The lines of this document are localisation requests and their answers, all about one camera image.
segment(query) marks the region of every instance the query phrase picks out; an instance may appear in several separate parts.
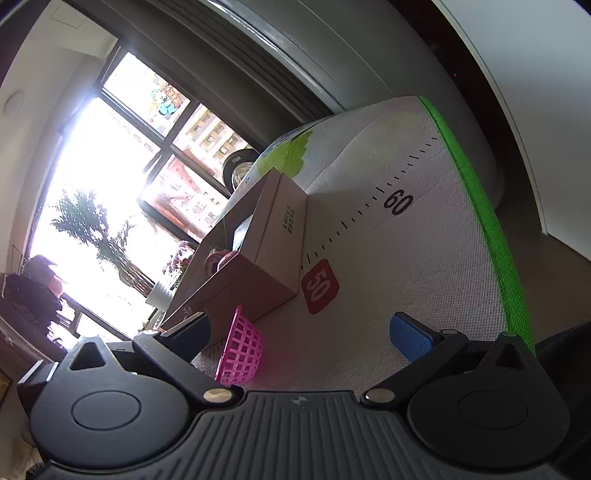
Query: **white mat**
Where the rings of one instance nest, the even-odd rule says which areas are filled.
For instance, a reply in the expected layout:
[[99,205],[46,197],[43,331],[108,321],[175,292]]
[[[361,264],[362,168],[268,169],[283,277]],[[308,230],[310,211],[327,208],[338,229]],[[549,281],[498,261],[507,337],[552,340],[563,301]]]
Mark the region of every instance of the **white mat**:
[[[257,160],[227,208],[271,165],[290,173],[308,193],[301,277],[313,273],[304,286],[331,281],[314,268],[326,259],[339,290],[311,314],[300,286],[257,321],[265,346],[247,388],[360,394],[407,363],[389,340],[398,311],[471,339],[494,339],[511,324],[479,212],[440,130],[419,98],[392,99],[292,133]],[[269,157],[278,146],[281,155]],[[393,215],[384,202],[400,190],[396,199],[412,202]],[[193,363],[213,375],[222,348]]]

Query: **red sign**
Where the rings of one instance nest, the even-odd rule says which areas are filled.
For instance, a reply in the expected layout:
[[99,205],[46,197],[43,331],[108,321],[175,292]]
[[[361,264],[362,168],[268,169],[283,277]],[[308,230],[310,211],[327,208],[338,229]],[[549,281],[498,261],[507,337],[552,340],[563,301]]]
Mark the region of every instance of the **red sign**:
[[181,98],[181,93],[174,87],[169,86],[164,93],[170,98],[170,101],[173,103],[175,108],[179,108],[183,104],[183,98]]
[[308,312],[312,315],[324,310],[335,299],[339,292],[339,282],[327,259],[320,260],[304,275],[301,289],[304,291]]

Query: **cardboard box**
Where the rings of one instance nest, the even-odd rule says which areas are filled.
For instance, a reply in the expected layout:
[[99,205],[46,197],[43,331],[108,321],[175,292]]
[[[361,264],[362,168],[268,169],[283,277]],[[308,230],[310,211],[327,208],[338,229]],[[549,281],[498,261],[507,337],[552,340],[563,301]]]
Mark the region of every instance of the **cardboard box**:
[[[236,228],[251,215],[239,253],[209,278],[206,258],[214,250],[231,250]],[[226,339],[238,305],[254,321],[294,297],[305,219],[306,193],[287,175],[271,169],[203,239],[162,328],[205,312],[212,330],[209,346]]]

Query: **window glass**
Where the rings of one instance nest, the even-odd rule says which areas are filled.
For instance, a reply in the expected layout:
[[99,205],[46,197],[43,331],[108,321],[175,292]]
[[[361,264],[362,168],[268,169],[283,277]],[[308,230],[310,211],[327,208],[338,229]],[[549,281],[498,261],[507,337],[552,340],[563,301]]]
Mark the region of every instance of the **window glass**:
[[61,300],[61,310],[58,313],[71,322],[74,321],[74,317],[76,316],[76,311],[63,299]]
[[175,156],[146,188],[142,199],[199,241],[212,229],[228,202]]
[[117,65],[104,88],[164,137],[190,102],[131,53]]
[[78,338],[68,332],[63,325],[54,322],[49,325],[47,338],[68,351],[78,342]]
[[173,143],[222,184],[226,157],[236,150],[250,148],[205,105],[199,105]]
[[88,318],[86,315],[82,315],[80,318],[80,323],[78,324],[78,328],[76,331],[83,337],[94,337],[99,336],[105,342],[120,342],[121,339],[110,333],[108,330],[105,330],[101,327],[98,323],[94,322],[92,319]]
[[[93,100],[61,153],[31,246],[31,255],[42,254],[58,264],[67,294],[129,337],[152,313],[146,294],[178,244],[177,238],[146,217],[137,202],[145,187],[142,169],[157,151],[105,102]],[[102,223],[86,235],[86,243],[51,224],[61,215],[58,201],[65,194],[74,199],[78,191],[86,198],[93,192],[95,206],[106,212]],[[87,229],[96,219],[90,210],[89,221],[75,223],[70,232]],[[126,225],[125,257],[116,258],[125,265],[118,268],[105,260],[109,251],[99,251],[93,243],[100,239],[99,231],[114,238]]]

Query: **floor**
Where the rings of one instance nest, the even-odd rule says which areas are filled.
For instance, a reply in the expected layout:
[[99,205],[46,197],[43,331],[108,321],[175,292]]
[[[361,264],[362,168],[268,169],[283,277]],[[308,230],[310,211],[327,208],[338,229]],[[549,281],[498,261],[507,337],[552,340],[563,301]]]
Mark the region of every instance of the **floor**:
[[29,444],[28,418],[17,397],[17,383],[13,382],[0,410],[0,477],[8,478],[12,463],[12,439],[21,437]]
[[525,168],[504,162],[505,196],[497,217],[521,279],[536,342],[591,320],[591,262],[540,232]]

